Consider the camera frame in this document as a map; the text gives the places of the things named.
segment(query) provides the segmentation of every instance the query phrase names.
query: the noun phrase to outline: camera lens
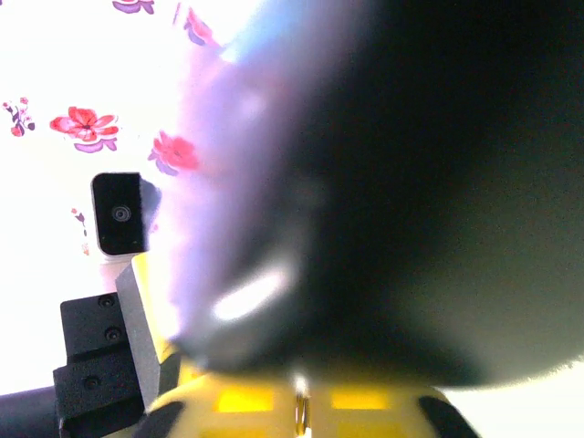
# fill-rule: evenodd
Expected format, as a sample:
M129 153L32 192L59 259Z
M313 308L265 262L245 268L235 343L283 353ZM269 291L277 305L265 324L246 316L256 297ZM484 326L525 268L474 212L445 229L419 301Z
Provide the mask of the camera lens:
M126 205L118 205L111 209L111 216L118 222L128 222L131 218L131 210Z

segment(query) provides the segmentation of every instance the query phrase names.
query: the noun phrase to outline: white backdrop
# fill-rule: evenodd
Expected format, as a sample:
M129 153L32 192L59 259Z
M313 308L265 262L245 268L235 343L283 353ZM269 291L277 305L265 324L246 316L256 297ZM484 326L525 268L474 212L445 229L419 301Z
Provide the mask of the white backdrop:
M152 139L159 126L172 126L177 118L177 64L170 61L179 50L170 33L176 4L114 3L0 5L0 104L26 109L22 123L35 123L34 130L25 126L24 135L15 135L13 113L0 108L0 394L52 384L52 370L65 364L60 302L100 293L70 213L86 195L83 184L100 170L135 169L155 178L159 172L148 161ZM230 11L233 30L257 2L206 4L216 6L208 8L209 16ZM117 150L87 154L51 129L50 122L67 116L70 107L114 116L107 126L118 127ZM583 393L580 364L512 388L448 391L477 430L494 438L581 436Z

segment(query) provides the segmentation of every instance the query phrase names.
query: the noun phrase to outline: black pipe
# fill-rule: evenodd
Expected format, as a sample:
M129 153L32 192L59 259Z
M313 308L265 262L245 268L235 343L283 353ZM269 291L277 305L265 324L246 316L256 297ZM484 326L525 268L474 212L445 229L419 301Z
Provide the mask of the black pipe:
M55 388L0 397L0 438L59 438Z

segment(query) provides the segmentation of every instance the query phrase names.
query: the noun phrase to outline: screw hole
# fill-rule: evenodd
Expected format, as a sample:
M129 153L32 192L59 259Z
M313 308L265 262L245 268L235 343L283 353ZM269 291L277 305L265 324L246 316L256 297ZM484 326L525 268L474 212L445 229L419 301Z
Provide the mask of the screw hole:
M89 376L83 380L83 388L85 388L88 391L96 390L100 384L101 381L97 376Z
M121 330L117 327L110 327L105 332L105 337L110 342L115 342L121 338Z
M99 297L98 304L102 308L112 308L116 304L116 299L113 295L103 295Z

